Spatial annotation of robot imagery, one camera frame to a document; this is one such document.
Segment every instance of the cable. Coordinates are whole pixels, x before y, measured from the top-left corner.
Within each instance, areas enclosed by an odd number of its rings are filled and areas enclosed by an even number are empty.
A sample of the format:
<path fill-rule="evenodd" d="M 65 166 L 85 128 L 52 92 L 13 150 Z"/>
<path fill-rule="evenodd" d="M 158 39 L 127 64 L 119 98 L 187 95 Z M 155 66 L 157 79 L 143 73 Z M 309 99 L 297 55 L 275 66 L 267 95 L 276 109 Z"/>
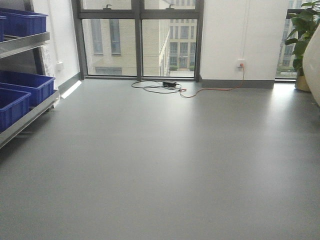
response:
<path fill-rule="evenodd" d="M 243 65 L 243 63 L 241 63 L 240 66 L 241 66 L 241 68 L 242 68 L 243 74 L 242 74 L 242 81 L 241 81 L 241 83 L 240 83 L 238 86 L 235 86 L 235 87 L 232 87 L 232 88 L 208 88 L 208 87 L 206 87 L 206 88 L 201 88 L 200 90 L 196 91 L 195 94 L 192 95 L 192 96 L 185 96 L 185 95 L 183 95 L 183 94 L 182 94 L 182 90 L 185 90 L 185 91 L 186 91 L 186 89 L 183 89 L 183 88 L 182 88 L 181 91 L 180 91 L 180 96 L 181 96 L 182 98 L 185 98 L 185 99 L 190 99 L 190 98 L 195 97 L 198 93 L 200 93 L 201 91 L 204 91 L 204 90 L 210 90 L 210 91 L 231 91 L 231 90 L 234 90 L 234 89 L 238 89 L 238 88 L 240 88 L 240 87 L 244 84 L 244 81 L 245 81 L 245 66 Z"/>
<path fill-rule="evenodd" d="M 180 84 L 176 84 L 179 87 L 168 87 L 163 85 L 148 85 L 148 86 L 135 86 L 138 83 L 145 83 L 145 82 L 152 82 L 152 83 L 163 83 L 163 81 L 156 81 L 156 80 L 144 80 L 144 81 L 136 81 L 131 84 L 131 87 L 135 89 L 143 89 L 149 93 L 155 93 L 155 94 L 175 94 L 181 91 L 182 86 Z M 165 90 L 172 90 L 172 91 L 155 91 L 155 90 L 149 90 L 149 89 L 165 89 Z"/>
<path fill-rule="evenodd" d="M 204 91 L 204 90 L 210 90 L 210 91 L 232 91 L 234 89 L 240 88 L 244 84 L 244 81 L 245 81 L 245 65 L 243 63 L 241 63 L 240 67 L 242 69 L 242 81 L 238 86 L 235 86 L 235 87 L 232 87 L 232 88 L 209 88 L 209 87 L 201 88 L 200 90 L 196 91 L 194 95 L 191 95 L 191 96 L 183 95 L 182 93 L 186 92 L 187 89 L 186 88 L 182 88 L 181 84 L 178 84 L 178 83 L 176 84 L 176 87 L 169 87 L 169 86 L 163 85 L 164 81 L 143 80 L 143 81 L 136 81 L 136 82 L 132 83 L 131 87 L 133 87 L 135 89 L 143 89 L 143 90 L 145 90 L 147 92 L 155 93 L 155 94 L 175 94 L 175 93 L 179 92 L 179 94 L 180 94 L 180 96 L 182 98 L 190 99 L 190 98 L 194 98 L 198 93 L 200 93 L 201 91 Z M 145 83 L 145 82 L 152 82 L 152 83 L 157 83 L 157 84 L 162 83 L 162 85 L 136 86 L 136 84 Z M 150 89 L 165 89 L 165 90 L 171 90 L 171 91 L 161 92 L 161 91 L 150 90 Z"/>

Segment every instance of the plastic bin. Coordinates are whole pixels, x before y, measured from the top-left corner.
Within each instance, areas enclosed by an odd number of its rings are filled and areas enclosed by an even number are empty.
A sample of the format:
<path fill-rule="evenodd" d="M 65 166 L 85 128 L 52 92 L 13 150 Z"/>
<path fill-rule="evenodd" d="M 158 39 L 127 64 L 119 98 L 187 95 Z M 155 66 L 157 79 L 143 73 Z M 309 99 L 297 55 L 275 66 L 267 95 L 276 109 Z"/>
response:
<path fill-rule="evenodd" d="M 31 93 L 0 88 L 0 132 L 29 112 Z"/>
<path fill-rule="evenodd" d="M 6 19 L 6 16 L 0 16 L 0 42 L 4 41 L 4 22 Z"/>
<path fill-rule="evenodd" d="M 0 88 L 29 92 L 35 107 L 54 93 L 55 77 L 14 71 L 0 71 Z"/>
<path fill-rule="evenodd" d="M 26 37 L 46 32 L 47 14 L 0 8 L 0 15 L 7 18 L 3 27 L 5 35 Z"/>

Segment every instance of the black cable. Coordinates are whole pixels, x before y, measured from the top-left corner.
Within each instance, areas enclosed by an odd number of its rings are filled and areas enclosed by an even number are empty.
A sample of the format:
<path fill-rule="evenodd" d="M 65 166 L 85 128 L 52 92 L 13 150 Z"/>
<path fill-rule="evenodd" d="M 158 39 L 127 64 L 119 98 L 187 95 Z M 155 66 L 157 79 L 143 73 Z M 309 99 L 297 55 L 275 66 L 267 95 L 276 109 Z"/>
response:
<path fill-rule="evenodd" d="M 138 83 L 145 83 L 145 82 L 152 82 L 152 83 L 163 83 L 163 81 L 156 81 L 156 80 L 144 80 L 144 81 L 136 81 L 134 83 L 131 84 L 131 87 L 135 88 L 135 89 L 143 89 L 149 93 L 155 93 L 155 94 L 175 94 L 181 91 L 182 86 L 180 84 L 176 84 L 179 87 L 168 87 L 165 85 L 148 85 L 148 86 L 135 86 Z M 160 92 L 160 91 L 152 91 L 149 89 L 166 89 L 166 90 L 174 90 L 174 91 L 169 91 L 169 92 Z"/>

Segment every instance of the glass pane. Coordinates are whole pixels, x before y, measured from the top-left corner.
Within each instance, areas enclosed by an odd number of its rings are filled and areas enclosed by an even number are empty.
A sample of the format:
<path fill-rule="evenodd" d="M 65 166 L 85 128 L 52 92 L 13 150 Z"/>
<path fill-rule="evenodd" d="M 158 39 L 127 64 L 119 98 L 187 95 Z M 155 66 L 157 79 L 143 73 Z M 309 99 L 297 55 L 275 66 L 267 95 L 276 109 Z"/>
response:
<path fill-rule="evenodd" d="M 196 0 L 144 0 L 144 8 L 149 10 L 163 10 L 170 5 L 177 10 L 195 9 Z"/>
<path fill-rule="evenodd" d="M 108 6 L 113 10 L 131 10 L 131 0 L 82 0 L 83 9 L 104 9 Z"/>
<path fill-rule="evenodd" d="M 84 19 L 82 25 L 89 75 L 137 75 L 134 19 Z"/>
<path fill-rule="evenodd" d="M 196 31 L 196 19 L 143 20 L 143 75 L 193 78 Z"/>
<path fill-rule="evenodd" d="M 289 0 L 288 1 L 288 9 L 301 9 L 301 4 L 305 2 L 311 2 L 312 0 Z M 292 31 L 292 23 L 290 19 L 286 19 L 284 23 L 282 41 L 280 45 L 280 53 L 278 59 L 278 66 L 276 69 L 276 78 L 277 79 L 295 79 L 297 77 L 297 73 L 293 68 L 293 61 L 295 56 L 292 55 L 294 51 L 294 44 L 285 45 L 285 40 L 288 35 Z"/>

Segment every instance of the wall socket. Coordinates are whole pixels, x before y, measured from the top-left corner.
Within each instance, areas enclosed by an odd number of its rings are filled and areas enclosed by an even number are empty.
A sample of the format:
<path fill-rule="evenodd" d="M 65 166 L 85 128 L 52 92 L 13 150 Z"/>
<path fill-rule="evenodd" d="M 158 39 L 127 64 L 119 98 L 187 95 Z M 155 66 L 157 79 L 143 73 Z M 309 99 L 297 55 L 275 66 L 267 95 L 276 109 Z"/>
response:
<path fill-rule="evenodd" d="M 246 60 L 238 59 L 238 61 L 236 62 L 237 68 L 241 68 L 241 66 L 240 66 L 241 64 L 243 64 L 245 66 L 246 65 Z"/>
<path fill-rule="evenodd" d="M 58 61 L 55 66 L 57 71 L 61 71 L 65 68 L 63 61 Z"/>

